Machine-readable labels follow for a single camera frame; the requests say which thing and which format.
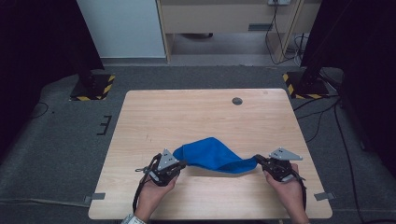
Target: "white wall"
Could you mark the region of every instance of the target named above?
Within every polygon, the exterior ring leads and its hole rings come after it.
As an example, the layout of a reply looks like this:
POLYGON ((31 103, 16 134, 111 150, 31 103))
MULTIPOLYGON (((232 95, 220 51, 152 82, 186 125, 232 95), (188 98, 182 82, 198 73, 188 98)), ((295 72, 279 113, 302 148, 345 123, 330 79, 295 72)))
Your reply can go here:
POLYGON ((165 58, 155 0, 78 0, 101 58, 165 58))

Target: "person's right hand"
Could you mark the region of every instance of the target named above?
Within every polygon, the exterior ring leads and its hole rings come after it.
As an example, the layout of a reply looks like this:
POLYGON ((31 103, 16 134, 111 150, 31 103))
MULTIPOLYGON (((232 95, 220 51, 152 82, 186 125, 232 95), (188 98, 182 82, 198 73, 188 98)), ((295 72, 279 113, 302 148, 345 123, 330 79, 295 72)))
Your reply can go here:
MULTIPOLYGON (((291 167, 298 173, 297 164, 292 163, 291 167)), ((288 182, 278 182, 264 171, 265 179, 274 188, 277 197, 288 211, 292 223, 309 223, 308 216, 304 210, 303 191, 300 183, 293 178, 288 182)))

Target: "black tape mark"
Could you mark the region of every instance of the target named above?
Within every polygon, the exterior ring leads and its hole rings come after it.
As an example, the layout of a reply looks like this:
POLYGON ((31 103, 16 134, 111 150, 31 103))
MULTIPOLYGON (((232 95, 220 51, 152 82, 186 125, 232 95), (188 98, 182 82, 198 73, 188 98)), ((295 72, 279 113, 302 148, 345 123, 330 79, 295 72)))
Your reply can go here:
POLYGON ((107 122, 106 123, 101 123, 100 126, 105 126, 105 129, 103 130, 102 133, 97 133, 96 135, 106 135, 107 129, 108 129, 108 125, 110 124, 110 121, 111 121, 112 117, 113 116, 111 116, 111 115, 104 116, 104 118, 107 119, 107 122))

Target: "blue fabric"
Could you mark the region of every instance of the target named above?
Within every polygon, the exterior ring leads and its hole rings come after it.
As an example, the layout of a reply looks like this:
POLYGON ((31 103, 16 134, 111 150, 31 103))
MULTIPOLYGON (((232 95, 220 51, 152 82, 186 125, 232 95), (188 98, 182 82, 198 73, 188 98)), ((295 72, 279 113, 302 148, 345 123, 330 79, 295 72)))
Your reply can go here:
POLYGON ((254 157, 243 160, 214 137, 183 145, 173 155, 190 166, 229 174, 244 173, 257 166, 254 157))

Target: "table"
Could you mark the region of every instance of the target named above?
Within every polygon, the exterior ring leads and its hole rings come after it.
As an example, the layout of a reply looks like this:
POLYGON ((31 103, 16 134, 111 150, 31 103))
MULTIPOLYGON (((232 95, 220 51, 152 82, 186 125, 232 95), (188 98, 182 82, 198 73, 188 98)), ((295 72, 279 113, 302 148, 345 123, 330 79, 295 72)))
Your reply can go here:
MULTIPOLYGON (((332 215, 329 202, 316 201, 323 192, 300 127, 282 89, 129 91, 110 143, 93 200, 92 219, 123 219, 133 211, 138 182, 134 170, 149 165, 164 148, 178 147, 213 136, 241 158, 268 154, 278 147, 304 159, 296 161, 306 179, 307 214, 332 215), (233 104, 233 98, 242 100, 233 104)), ((287 218, 262 168, 241 175, 196 167, 181 171, 152 219, 265 219, 287 218)))
MULTIPOLYGON (((292 34, 309 33, 321 0, 290 0, 279 6, 276 27, 268 34, 269 46, 278 62, 282 61, 292 34)), ((263 33, 275 14, 267 0, 157 0, 163 43, 171 60, 175 34, 263 33)))

